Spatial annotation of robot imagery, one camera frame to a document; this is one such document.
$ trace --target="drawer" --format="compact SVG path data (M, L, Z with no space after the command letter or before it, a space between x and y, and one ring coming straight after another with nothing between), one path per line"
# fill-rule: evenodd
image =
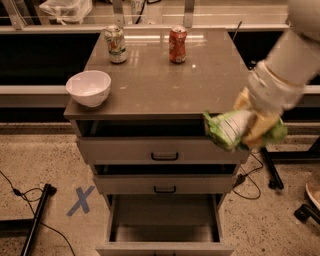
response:
M228 193L235 165L116 165L105 166L94 183L101 194Z
M115 195L103 256L226 256L214 195Z
M227 152L206 137L79 138L87 164L232 164L244 163L248 151Z

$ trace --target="tape x mark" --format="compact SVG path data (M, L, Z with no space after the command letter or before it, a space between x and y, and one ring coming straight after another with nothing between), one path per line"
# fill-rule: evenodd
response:
M71 217L76 210L78 210L78 208L81 206L82 210L85 214L87 214L90 209L89 209L89 205L87 204L86 198L90 195L90 193L94 190L94 186L90 186L87 191L85 193L83 193L82 188L79 187L76 189L79 200L75 203L74 206L72 206L72 208L70 209L70 211L67 213L67 215L69 217Z

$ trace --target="white bowl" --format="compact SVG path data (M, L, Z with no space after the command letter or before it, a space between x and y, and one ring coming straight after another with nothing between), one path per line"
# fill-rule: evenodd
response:
M71 77L67 81L66 89L79 104L97 107L105 101L110 93L111 78L102 71L84 71Z

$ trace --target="terrazzo floor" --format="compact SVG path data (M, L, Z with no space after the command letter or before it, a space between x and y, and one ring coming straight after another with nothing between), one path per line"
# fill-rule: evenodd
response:
M273 146L273 149L305 150L315 138L315 135L288 136L282 145ZM0 170L21 192L43 188L46 183L56 187L57 193L50 197L42 222L63 233L75 255L97 256L95 247L105 240L109 216L97 189L93 188L86 198L87 213L78 208L68 216L78 200L76 189L85 192L94 186L91 170L82 160L75 139L67 123L0 124ZM254 156L263 161L259 152L254 152ZM239 172L259 166L260 163L250 156ZM235 247L232 256L320 255L320 226L312 218L301 223L293 215L302 203L308 203L306 181L320 182L320 165L276 166L284 182L283 190L269 189L270 175L264 166L250 175L261 191L258 199L244 199L232 191L219 210L223 242ZM0 219L32 218L28 204L13 194L4 177L0 176L0 180ZM250 179L235 190L246 197L259 195ZM28 197L36 199L39 193L30 192ZM24 237L0 238L0 255L20 255L24 240ZM60 235L41 225L31 255L72 253Z

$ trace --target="gray countertop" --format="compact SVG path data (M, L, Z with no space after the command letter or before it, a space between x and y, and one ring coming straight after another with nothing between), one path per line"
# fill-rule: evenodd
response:
M111 92L97 108L70 100L65 117L76 120L199 118L232 110L247 84L247 68L227 31L188 29L186 61L169 61L169 29L126 29L127 60L109 61L103 33L86 70L111 77Z

